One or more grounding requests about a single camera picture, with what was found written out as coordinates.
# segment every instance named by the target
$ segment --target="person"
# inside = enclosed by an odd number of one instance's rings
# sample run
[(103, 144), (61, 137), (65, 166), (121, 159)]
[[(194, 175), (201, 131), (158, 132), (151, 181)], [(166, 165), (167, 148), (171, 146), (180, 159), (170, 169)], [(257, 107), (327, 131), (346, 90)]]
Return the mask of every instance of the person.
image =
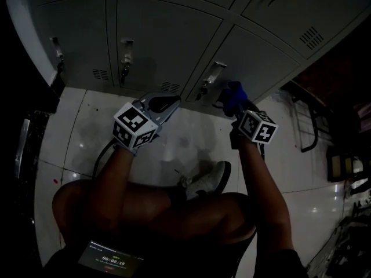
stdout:
[(248, 196), (222, 193), (228, 162), (186, 187), (128, 182), (134, 155), (115, 147), (96, 179), (56, 193), (53, 214), (66, 246), (43, 274), (230, 278), (257, 234), (255, 277), (307, 277), (285, 200), (257, 145), (241, 136), (234, 144)]

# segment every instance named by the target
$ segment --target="white cube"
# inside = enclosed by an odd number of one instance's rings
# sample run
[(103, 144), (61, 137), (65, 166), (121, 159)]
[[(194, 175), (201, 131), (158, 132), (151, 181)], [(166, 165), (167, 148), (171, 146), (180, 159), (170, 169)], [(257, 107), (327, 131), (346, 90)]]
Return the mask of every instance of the white cube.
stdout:
[(278, 126), (265, 114), (246, 110), (238, 129), (253, 142), (269, 144)]
[(126, 103), (114, 119), (113, 135), (129, 150), (150, 142), (158, 129), (158, 125), (131, 103)]

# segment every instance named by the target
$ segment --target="locker vent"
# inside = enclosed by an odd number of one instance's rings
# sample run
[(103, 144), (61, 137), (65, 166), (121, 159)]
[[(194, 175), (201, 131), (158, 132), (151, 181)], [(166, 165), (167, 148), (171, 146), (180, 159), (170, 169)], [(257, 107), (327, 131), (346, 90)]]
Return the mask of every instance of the locker vent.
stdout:
[(176, 83), (170, 83), (170, 82), (164, 81), (161, 85), (161, 90), (163, 92), (169, 92), (169, 93), (176, 95), (179, 90), (179, 85), (177, 85)]
[(108, 74), (105, 70), (93, 69), (93, 76), (96, 79), (103, 79), (104, 81), (108, 80)]
[(299, 39), (308, 46), (310, 50), (317, 48), (324, 40), (314, 27), (310, 27)]

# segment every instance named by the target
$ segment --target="tiled floor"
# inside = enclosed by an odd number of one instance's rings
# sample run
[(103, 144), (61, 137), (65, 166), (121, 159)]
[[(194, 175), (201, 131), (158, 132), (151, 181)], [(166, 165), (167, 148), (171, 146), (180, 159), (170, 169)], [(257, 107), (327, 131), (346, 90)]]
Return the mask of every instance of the tiled floor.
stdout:
[[(65, 183), (90, 178), (98, 154), (112, 139), (113, 115), (131, 98), (66, 88), (57, 113), (49, 119), (42, 144), (35, 188), (35, 225), (42, 264), (46, 264), (64, 242), (52, 214), (52, 199)], [(327, 182), (325, 134), (312, 151), (308, 108), (291, 102), (280, 92), (259, 108), (279, 125), (273, 142), (265, 148), (265, 161), (288, 204), (293, 242), (303, 264), (327, 241), (343, 214), (343, 187)], [(130, 180), (168, 186), (185, 175), (209, 170), (212, 163), (228, 160), (232, 173), (227, 192), (246, 193), (237, 151), (230, 147), (231, 122), (227, 119), (178, 109), (164, 124), (160, 138), (140, 148)], [(112, 151), (102, 158), (100, 168)], [(246, 251), (237, 277), (253, 277), (256, 240)]]

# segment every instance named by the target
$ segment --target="timer display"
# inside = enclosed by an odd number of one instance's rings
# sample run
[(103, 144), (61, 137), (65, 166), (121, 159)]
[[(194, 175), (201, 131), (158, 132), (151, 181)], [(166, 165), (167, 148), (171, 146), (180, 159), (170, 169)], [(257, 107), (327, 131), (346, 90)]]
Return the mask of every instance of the timer display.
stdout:
[(131, 277), (143, 259), (116, 249), (90, 241), (83, 252), (79, 264), (123, 277)]

